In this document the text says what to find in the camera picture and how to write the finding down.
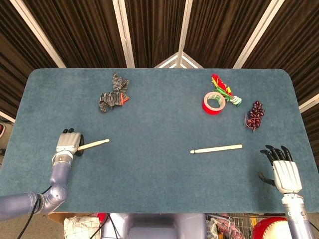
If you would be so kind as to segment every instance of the colorful toy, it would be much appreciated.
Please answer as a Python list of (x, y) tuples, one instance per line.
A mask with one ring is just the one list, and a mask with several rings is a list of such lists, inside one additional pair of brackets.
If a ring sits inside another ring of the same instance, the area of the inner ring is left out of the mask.
[(219, 78), (218, 75), (212, 74), (211, 81), (216, 87), (216, 92), (220, 93), (226, 101), (230, 101), (234, 105), (238, 106), (242, 102), (242, 99), (238, 96), (233, 96), (229, 86), (227, 86), (222, 80)]

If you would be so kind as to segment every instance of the robotic arm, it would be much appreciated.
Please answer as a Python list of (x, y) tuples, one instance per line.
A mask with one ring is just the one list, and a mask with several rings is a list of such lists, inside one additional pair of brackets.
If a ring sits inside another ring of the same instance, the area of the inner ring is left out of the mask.
[(288, 225), (293, 239), (315, 239), (310, 226), (303, 197), (298, 195), (302, 190), (298, 168), (290, 155), (289, 150), (281, 146), (283, 152), (270, 145), (266, 145), (268, 150), (260, 150), (269, 159), (273, 167), (275, 180), (266, 178), (261, 172), (258, 172), (259, 178), (272, 186), (275, 186), (279, 192), (284, 194), (282, 204), (288, 219)]
[(43, 194), (26, 192), (0, 197), (0, 222), (19, 217), (33, 211), (49, 213), (57, 209), (68, 197), (66, 187), (73, 155), (81, 156), (79, 145), (84, 142), (83, 135), (74, 129), (65, 129), (60, 135), (56, 154), (52, 159), (51, 187)]

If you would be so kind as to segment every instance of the cardboard box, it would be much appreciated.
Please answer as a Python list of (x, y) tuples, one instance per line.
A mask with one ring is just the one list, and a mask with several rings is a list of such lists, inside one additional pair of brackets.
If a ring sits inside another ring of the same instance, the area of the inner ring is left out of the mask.
[(64, 222), (64, 219), (66, 218), (72, 218), (74, 216), (77, 216), (77, 217), (85, 217), (85, 216), (89, 216), (91, 215), (92, 213), (49, 213), (48, 214), (48, 217), (56, 222), (56, 223), (60, 223), (60, 224), (63, 224)]

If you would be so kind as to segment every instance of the white fabric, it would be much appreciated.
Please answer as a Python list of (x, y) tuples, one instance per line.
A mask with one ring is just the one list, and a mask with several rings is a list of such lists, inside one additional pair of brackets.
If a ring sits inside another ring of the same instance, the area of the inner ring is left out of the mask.
[[(99, 228), (100, 221), (96, 217), (73, 217), (64, 220), (64, 238), (65, 239), (89, 239)], [(99, 230), (94, 239), (101, 238)]]

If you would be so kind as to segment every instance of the wire basket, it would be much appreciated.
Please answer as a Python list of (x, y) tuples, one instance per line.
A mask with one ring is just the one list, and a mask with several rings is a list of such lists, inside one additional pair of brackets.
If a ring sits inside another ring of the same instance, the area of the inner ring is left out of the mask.
[(262, 219), (273, 216), (285, 217), (285, 214), (252, 214), (252, 213), (228, 213), (226, 216), (219, 214), (207, 214), (206, 219), (218, 219), (227, 221), (229, 239), (251, 239), (253, 227)]

